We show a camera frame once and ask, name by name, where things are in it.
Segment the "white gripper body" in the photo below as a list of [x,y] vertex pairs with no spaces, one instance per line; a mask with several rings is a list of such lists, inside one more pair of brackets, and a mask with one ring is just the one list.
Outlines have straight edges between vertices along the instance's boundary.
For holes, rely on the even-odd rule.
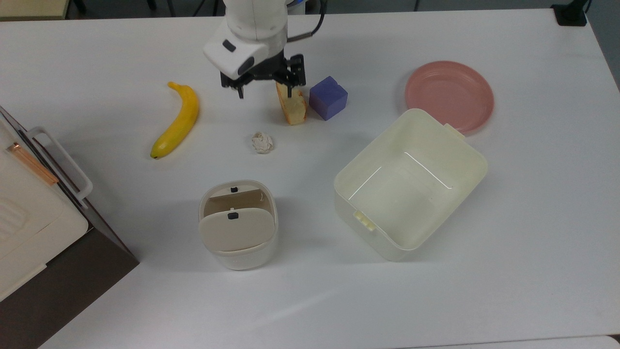
[[257,38],[256,31],[248,33],[250,36],[244,37],[242,30],[231,29],[228,20],[224,20],[204,44],[203,53],[208,61],[232,80],[283,51],[288,22],[268,31],[264,38]]

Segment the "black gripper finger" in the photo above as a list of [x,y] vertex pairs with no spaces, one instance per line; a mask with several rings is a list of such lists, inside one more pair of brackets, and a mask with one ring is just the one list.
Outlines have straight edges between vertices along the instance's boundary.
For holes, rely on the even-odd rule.
[[291,98],[293,88],[306,85],[304,55],[296,54],[286,58],[281,54],[275,71],[275,81],[286,86],[286,97]]
[[223,72],[220,73],[220,82],[223,88],[230,88],[237,91],[239,99],[244,99],[244,86],[254,81],[255,77],[252,73],[245,73],[237,79],[232,79],[226,76]]

